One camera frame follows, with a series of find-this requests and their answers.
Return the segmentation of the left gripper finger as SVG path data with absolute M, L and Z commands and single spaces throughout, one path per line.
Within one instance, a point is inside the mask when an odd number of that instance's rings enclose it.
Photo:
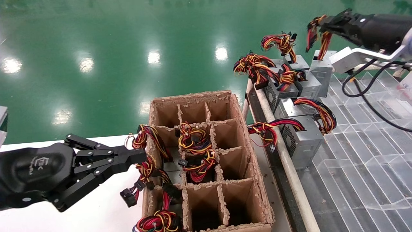
M 146 159 L 105 159 L 76 167 L 53 195 L 53 205 L 58 211 L 64 212 L 113 175 L 126 172 L 129 166 L 145 161 Z
M 74 162 L 79 165 L 106 159 L 114 161 L 115 158 L 119 158 L 121 163 L 131 164 L 141 164 L 147 160 L 144 149 L 129 150 L 123 145 L 109 147 L 74 134 L 68 134 L 64 144 L 78 150 Z

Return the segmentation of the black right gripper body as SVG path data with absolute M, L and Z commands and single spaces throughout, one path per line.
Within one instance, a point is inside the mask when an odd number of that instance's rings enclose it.
M 391 54 L 400 47 L 411 25 L 410 15 L 355 14 L 351 20 L 351 35 L 358 46 Z

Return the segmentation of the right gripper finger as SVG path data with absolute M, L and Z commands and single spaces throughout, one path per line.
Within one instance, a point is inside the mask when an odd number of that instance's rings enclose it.
M 353 26 L 351 24 L 324 24 L 322 29 L 336 35 L 350 35 Z
M 349 22 L 353 18 L 352 9 L 346 9 L 337 15 L 327 16 L 322 20 L 322 25 L 339 25 Z

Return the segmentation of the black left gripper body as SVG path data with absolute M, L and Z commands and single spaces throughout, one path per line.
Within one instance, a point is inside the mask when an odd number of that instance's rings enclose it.
M 80 199 L 75 150 L 62 143 L 1 152 L 1 209 L 47 201 L 66 210 Z

